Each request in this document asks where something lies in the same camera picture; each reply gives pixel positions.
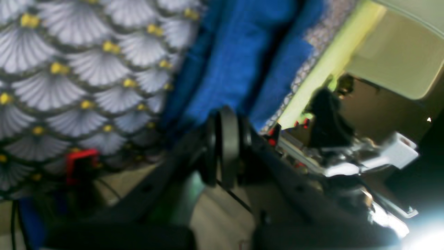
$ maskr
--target black cable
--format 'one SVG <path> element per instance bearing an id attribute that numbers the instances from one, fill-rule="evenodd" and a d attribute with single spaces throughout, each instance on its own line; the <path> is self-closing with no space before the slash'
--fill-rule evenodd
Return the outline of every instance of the black cable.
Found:
<path id="1" fill-rule="evenodd" d="M 12 241 L 12 250 L 17 249 L 16 245 L 16 211 L 17 211 L 18 201 L 12 201 L 11 208 L 11 241 Z"/>
<path id="2" fill-rule="evenodd" d="M 222 182 L 220 180 L 216 180 L 216 183 L 222 187 Z M 243 200 L 241 200 L 236 194 L 231 192 L 230 190 L 225 190 L 235 201 L 237 201 L 243 208 L 245 208 L 248 212 L 253 213 L 251 211 L 250 206 L 248 206 Z"/>
<path id="3" fill-rule="evenodd" d="M 108 183 L 106 183 L 104 180 L 97 178 L 97 181 L 100 182 L 103 186 L 105 186 L 108 190 L 111 191 L 111 193 L 113 193 L 117 199 L 121 200 L 122 197 L 120 197 L 119 193 L 117 193 L 117 191 L 115 189 L 113 189 Z"/>

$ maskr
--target fabric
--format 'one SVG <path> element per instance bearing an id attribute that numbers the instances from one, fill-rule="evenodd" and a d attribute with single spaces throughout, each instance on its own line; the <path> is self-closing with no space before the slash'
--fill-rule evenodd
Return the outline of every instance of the fabric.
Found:
<path id="1" fill-rule="evenodd" d="M 324 51 L 328 48 L 329 44 L 351 15 L 358 2 L 359 0 L 326 0 L 327 4 L 325 6 L 327 9 L 324 11 L 323 17 L 314 27 L 309 28 L 304 35 L 304 40 L 313 46 L 313 52 L 296 72 L 296 77 L 294 78 L 284 101 L 261 129 L 261 133 L 267 133 L 267 131 L 273 128 L 278 122 L 279 117 L 283 114 L 284 110 L 290 103 L 290 100 L 299 90 L 299 87 L 303 84 L 305 78 L 314 68 Z"/>
<path id="2" fill-rule="evenodd" d="M 0 199 L 57 186 L 70 152 L 111 172 L 146 160 L 203 7 L 0 0 Z"/>
<path id="3" fill-rule="evenodd" d="M 309 58 L 312 45 L 303 40 L 303 35 L 316 24 L 324 9 L 324 0 L 306 1 L 298 13 L 298 19 L 279 46 L 260 93 L 254 93 L 257 95 L 254 106 L 248 111 L 248 118 L 256 131 L 260 131 L 279 109 L 288 94 L 295 72 Z"/>
<path id="4" fill-rule="evenodd" d="M 288 89 L 294 72 L 309 56 L 311 46 L 298 41 L 301 41 L 304 30 L 316 22 L 322 9 L 322 0 L 314 3 L 277 0 L 273 4 L 266 0 L 227 0 L 214 45 L 206 48 L 210 50 L 207 52 L 209 57 L 202 58 L 206 61 L 202 63 L 206 67 L 202 76 L 187 78 L 184 81 L 180 81 L 182 78 L 179 77 L 175 83 L 176 86 L 193 86 L 195 91 L 183 97 L 189 100 L 186 107 L 180 98 L 168 102 L 167 109 L 168 106 L 173 106 L 180 107 L 183 111 L 177 123 L 167 129 L 176 131 L 178 137 L 189 128 L 202 124 L 212 110 L 224 105 L 230 106 L 238 113 L 249 115 L 253 104 L 263 101 L 260 99 L 263 96 L 257 98 L 257 95 L 263 89 L 264 79 L 274 78 L 272 75 L 278 70 L 277 74 L 285 74 L 281 81 L 275 82 L 275 87 L 266 82 L 267 90 L 272 91 L 269 94 L 273 97 L 282 96 L 276 99 L 273 107 L 269 107 L 272 111 L 267 113 L 271 116 L 285 96 L 274 91 L 282 92 L 282 86 Z M 286 63 L 291 62 L 291 66 L 282 70 L 282 60 Z M 257 119 L 251 122 L 258 126 L 268 119 L 266 115 L 250 118 Z"/>

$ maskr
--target bright light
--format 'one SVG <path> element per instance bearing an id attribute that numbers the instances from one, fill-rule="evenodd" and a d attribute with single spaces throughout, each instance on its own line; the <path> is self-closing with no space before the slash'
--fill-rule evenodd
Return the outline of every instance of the bright light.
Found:
<path id="1" fill-rule="evenodd" d="M 383 227 L 389 227 L 395 231 L 399 238 L 404 238 L 409 234 L 407 225 L 391 213 L 387 213 L 377 203 L 373 202 L 374 211 L 370 215 L 374 222 Z"/>
<path id="2" fill-rule="evenodd" d="M 442 250 L 444 248 L 444 230 L 429 232 L 404 247 L 405 250 Z"/>

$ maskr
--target beige panel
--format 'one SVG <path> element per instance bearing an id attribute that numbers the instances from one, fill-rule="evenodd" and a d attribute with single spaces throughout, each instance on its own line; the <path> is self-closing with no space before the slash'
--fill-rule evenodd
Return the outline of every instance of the beige panel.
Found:
<path id="1" fill-rule="evenodd" d="M 412 18 L 444 38 L 443 0 L 374 0 Z"/>
<path id="2" fill-rule="evenodd" d="M 444 40 L 388 11 L 347 66 L 351 74 L 410 99 L 423 98 L 444 60 Z"/>

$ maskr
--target black metal frame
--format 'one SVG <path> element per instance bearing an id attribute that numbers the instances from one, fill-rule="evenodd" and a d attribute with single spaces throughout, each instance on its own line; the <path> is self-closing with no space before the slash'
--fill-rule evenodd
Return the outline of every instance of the black metal frame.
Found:
<path id="1" fill-rule="evenodd" d="M 244 118 L 223 108 L 188 133 L 166 161 L 115 206 L 52 230 L 49 249 L 195 249 L 187 225 L 204 186 L 238 181 L 258 227 L 253 249 L 393 249 L 391 229 L 371 225 L 314 189 Z"/>

